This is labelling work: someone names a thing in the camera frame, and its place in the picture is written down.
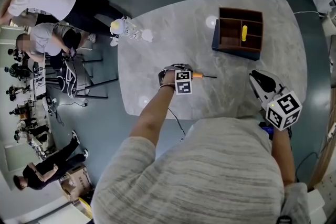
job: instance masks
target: gray shirt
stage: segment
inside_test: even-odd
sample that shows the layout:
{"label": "gray shirt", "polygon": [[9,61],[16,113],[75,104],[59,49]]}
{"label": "gray shirt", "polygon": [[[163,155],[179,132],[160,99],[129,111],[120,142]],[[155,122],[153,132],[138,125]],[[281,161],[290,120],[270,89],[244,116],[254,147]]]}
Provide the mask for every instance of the gray shirt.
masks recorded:
{"label": "gray shirt", "polygon": [[126,139],[99,180],[94,222],[309,223],[307,187],[284,187],[268,135],[254,120],[198,121],[155,160],[143,137]]}
{"label": "gray shirt", "polygon": [[56,34],[62,38],[70,29],[73,28],[59,23],[44,23],[33,27],[30,31],[30,40],[34,42],[34,48],[31,53],[44,54],[46,52],[50,56],[58,55],[61,52],[61,48],[51,41],[51,37]]}

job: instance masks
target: white cable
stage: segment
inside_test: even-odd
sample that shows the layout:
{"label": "white cable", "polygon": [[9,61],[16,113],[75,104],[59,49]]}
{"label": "white cable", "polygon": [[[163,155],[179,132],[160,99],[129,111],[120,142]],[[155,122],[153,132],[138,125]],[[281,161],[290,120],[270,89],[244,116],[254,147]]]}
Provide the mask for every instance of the white cable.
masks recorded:
{"label": "white cable", "polygon": [[294,12],[294,14],[296,14],[296,13],[309,13],[309,12]]}

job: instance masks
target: black pants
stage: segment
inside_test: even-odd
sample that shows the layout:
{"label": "black pants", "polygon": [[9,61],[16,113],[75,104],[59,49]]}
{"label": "black pants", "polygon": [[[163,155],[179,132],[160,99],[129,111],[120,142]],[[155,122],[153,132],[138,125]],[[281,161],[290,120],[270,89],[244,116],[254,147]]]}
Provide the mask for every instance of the black pants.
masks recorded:
{"label": "black pants", "polygon": [[52,15],[45,15],[45,14],[41,14],[39,13],[37,15],[37,20],[36,20],[36,24],[35,26],[39,25],[39,24],[43,24],[43,23],[52,23],[52,24],[56,24],[58,23],[58,19],[56,19],[54,16]]}
{"label": "black pants", "polygon": [[29,132],[35,137],[43,132],[48,132],[49,128],[46,125],[39,126],[38,128],[35,129],[29,129]]}
{"label": "black pants", "polygon": [[62,178],[67,171],[79,166],[82,162],[85,161],[85,157],[83,154],[77,154],[69,159],[69,157],[76,150],[77,147],[77,141],[75,139],[71,139],[69,145],[45,160],[45,162],[51,162],[58,166],[58,170],[51,178],[51,181],[56,181]]}
{"label": "black pants", "polygon": [[[81,33],[76,33],[74,30],[68,30],[63,36],[64,45],[69,49],[74,48],[77,50],[78,45],[82,39]],[[59,70],[63,66],[62,54],[63,50],[56,56],[50,56],[50,65],[54,70]]]}
{"label": "black pants", "polygon": [[113,20],[121,19],[123,14],[110,6],[108,0],[76,0],[69,15],[64,19],[69,24],[89,33],[104,36],[115,36],[110,27],[96,19],[97,14],[105,15]]}

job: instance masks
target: hair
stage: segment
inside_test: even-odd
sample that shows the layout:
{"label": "hair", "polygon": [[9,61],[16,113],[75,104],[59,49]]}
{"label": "hair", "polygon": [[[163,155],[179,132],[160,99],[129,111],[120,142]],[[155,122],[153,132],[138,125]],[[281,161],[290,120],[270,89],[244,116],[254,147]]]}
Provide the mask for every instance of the hair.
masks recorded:
{"label": "hair", "polygon": [[24,188],[21,186],[20,179],[18,176],[13,176],[13,181],[15,187],[17,187],[19,190],[23,190]]}
{"label": "hair", "polygon": [[20,49],[20,48],[18,47],[18,44],[19,44],[19,41],[23,41],[23,40],[24,40],[24,37],[25,37],[25,34],[20,34],[20,35],[17,36],[17,38],[16,38],[16,42],[15,42],[15,46],[16,46],[16,48]]}

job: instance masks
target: shoe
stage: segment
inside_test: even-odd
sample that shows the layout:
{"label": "shoe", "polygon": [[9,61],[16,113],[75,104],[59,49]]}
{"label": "shoe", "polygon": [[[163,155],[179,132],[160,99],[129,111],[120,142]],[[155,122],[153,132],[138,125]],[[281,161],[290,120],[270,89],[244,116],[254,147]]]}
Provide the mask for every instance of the shoe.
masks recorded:
{"label": "shoe", "polygon": [[124,15],[121,19],[124,20],[125,22],[129,22],[131,20],[131,18],[126,15]]}
{"label": "shoe", "polygon": [[92,43],[96,43],[96,35],[95,34],[90,34],[88,36],[88,40],[91,41]]}
{"label": "shoe", "polygon": [[80,142],[79,142],[79,139],[78,139],[78,136],[77,136],[76,132],[74,130],[72,130],[71,133],[72,133],[72,138],[75,139],[77,141],[78,145],[79,145]]}
{"label": "shoe", "polygon": [[110,43],[111,47],[115,47],[119,43],[119,36],[116,35],[115,37],[112,37],[112,41]]}
{"label": "shoe", "polygon": [[85,157],[85,159],[87,159],[89,157],[89,152],[87,149],[83,150],[83,153],[82,153]]}

